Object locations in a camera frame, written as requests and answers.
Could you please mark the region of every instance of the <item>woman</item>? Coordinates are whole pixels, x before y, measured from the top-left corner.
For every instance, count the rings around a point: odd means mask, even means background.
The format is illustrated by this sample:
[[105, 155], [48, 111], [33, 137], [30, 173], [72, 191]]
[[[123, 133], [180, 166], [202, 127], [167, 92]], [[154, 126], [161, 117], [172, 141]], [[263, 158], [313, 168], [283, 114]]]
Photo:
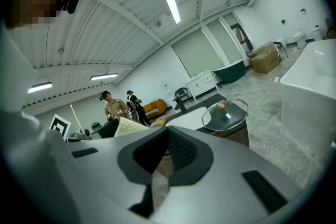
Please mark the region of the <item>woman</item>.
[[113, 99], [108, 91], [103, 91], [100, 99], [104, 99], [106, 102], [105, 114], [108, 120], [119, 119], [120, 117], [132, 120], [129, 117], [130, 108], [123, 101]]

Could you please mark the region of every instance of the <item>beige pillow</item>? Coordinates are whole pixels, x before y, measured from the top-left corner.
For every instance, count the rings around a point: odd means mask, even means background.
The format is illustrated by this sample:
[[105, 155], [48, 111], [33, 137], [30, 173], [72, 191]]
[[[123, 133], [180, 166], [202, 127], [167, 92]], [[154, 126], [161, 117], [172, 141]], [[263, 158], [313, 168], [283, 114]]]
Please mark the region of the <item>beige pillow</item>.
[[117, 128], [117, 131], [115, 132], [114, 137], [123, 136], [127, 134], [133, 134], [133, 133], [141, 132], [141, 131], [148, 130], [148, 129], [149, 129], [148, 127], [140, 123], [128, 120], [124, 117], [120, 117], [119, 126]]

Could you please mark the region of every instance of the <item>beige shirt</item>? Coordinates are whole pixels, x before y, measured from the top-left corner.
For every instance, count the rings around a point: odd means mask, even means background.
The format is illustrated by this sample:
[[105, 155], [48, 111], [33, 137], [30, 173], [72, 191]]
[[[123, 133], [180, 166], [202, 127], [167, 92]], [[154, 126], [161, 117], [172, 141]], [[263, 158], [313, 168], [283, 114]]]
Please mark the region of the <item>beige shirt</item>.
[[125, 118], [130, 120], [128, 117], [128, 111], [130, 108], [122, 100], [116, 100], [112, 98], [107, 102], [105, 112], [111, 114], [113, 119], [117, 117], [119, 110], [122, 110], [124, 112]]

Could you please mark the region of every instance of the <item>white sink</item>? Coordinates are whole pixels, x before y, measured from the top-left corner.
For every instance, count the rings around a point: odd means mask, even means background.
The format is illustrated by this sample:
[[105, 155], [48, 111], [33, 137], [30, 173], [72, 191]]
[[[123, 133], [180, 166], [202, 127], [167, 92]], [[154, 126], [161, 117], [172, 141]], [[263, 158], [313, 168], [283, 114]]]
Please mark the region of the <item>white sink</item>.
[[[178, 126], [188, 128], [190, 130], [197, 130], [203, 127], [202, 116], [206, 110], [207, 108], [205, 106], [195, 109], [187, 114], [169, 121], [165, 126]], [[209, 112], [205, 114], [203, 120], [205, 125], [210, 122], [211, 115]]]

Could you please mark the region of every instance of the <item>glass tabletop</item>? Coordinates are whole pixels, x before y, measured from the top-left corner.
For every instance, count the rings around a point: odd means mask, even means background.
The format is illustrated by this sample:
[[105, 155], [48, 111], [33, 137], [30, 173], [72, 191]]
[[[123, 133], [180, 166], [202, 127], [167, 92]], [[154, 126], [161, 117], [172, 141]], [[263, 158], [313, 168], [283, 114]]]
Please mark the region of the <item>glass tabletop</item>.
[[248, 104], [241, 99], [226, 99], [210, 106], [202, 116], [203, 126], [213, 131], [232, 129], [247, 116]]

